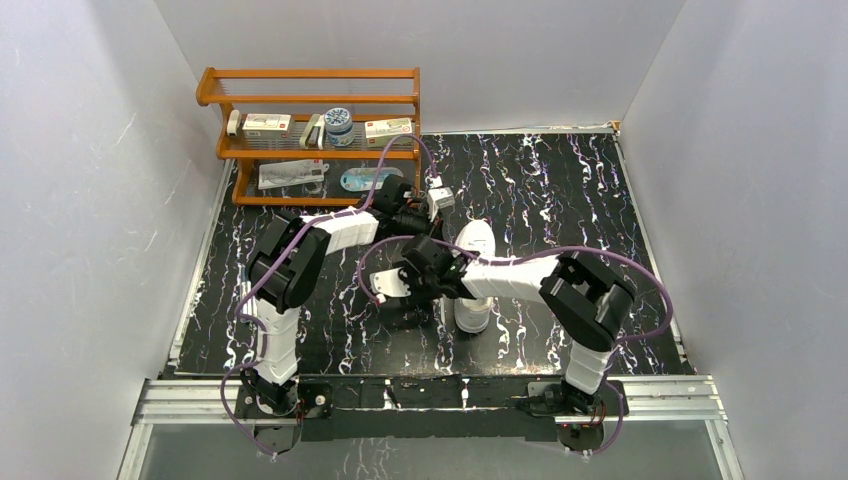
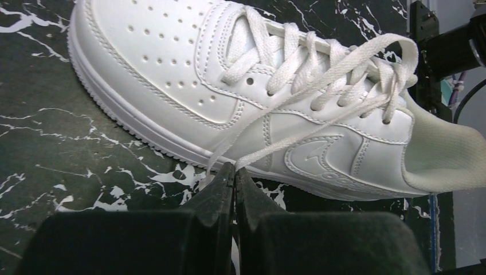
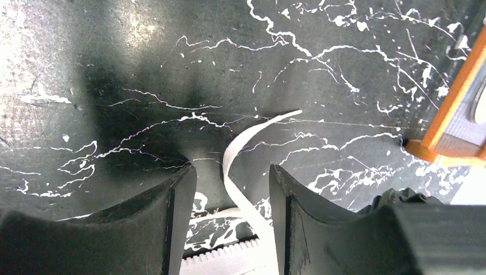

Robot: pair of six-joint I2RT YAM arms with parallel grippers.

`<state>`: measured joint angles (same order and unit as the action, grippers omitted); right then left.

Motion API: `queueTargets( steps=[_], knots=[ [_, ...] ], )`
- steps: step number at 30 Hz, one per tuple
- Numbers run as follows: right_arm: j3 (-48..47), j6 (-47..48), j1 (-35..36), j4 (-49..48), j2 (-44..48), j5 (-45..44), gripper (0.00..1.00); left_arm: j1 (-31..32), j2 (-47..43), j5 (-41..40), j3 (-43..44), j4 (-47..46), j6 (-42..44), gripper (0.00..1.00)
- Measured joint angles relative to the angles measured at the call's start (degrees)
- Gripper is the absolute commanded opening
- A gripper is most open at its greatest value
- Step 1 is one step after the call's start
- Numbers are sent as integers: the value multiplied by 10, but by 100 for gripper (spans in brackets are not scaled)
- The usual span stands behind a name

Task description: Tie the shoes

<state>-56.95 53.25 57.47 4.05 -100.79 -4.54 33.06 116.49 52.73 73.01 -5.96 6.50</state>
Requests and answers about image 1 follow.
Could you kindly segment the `white sneaker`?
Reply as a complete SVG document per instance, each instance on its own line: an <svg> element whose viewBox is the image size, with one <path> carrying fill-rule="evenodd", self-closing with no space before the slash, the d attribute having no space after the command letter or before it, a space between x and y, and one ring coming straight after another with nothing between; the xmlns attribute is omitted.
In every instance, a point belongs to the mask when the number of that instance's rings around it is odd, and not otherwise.
<svg viewBox="0 0 848 480"><path fill-rule="evenodd" d="M494 256L496 250L493 229L482 219L471 220L465 225L458 234L456 245L483 256ZM472 271L468 277L472 280L472 285L468 288L472 298L460 297L454 301L454 320L463 332L478 334L484 331L489 323L493 298L481 294L483 280L479 271Z"/></svg>

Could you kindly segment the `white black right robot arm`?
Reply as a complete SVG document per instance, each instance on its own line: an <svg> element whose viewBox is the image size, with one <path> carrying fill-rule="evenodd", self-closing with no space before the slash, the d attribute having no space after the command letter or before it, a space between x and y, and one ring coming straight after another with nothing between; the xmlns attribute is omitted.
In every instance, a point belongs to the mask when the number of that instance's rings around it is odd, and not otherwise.
<svg viewBox="0 0 848 480"><path fill-rule="evenodd" d="M380 300L503 297L543 304L572 340L561 385L547 402L577 414L601 403L604 369L635 302L634 290L603 261L587 251L485 256L426 235L413 237L401 254L392 269L369 278Z"/></svg>

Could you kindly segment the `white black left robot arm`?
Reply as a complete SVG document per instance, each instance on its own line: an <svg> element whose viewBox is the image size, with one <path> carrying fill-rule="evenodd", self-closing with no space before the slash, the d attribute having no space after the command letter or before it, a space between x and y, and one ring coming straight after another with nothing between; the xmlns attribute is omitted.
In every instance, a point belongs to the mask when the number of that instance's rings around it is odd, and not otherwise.
<svg viewBox="0 0 848 480"><path fill-rule="evenodd" d="M258 329L255 358L239 374L248 396L275 416L297 407L300 308L312 296L326 256L387 238L439 236L440 210L452 200L442 186L421 193L389 175L355 207L317 216L285 211L276 217L246 267L250 289L241 315Z"/></svg>

